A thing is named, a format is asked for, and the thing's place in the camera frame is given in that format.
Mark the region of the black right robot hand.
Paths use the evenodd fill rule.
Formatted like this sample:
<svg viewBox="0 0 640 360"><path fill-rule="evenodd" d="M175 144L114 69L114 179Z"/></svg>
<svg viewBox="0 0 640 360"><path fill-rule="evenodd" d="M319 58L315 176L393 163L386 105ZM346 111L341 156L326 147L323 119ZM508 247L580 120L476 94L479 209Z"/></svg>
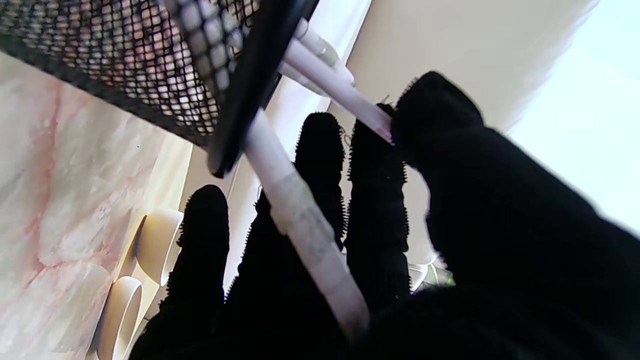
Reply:
<svg viewBox="0 0 640 360"><path fill-rule="evenodd" d="M393 145L313 112L295 167L366 300L349 344L261 194L238 276L219 187L192 194L167 296L131 360L637 360L639 240L483 123L436 71L400 97Z"/></svg>

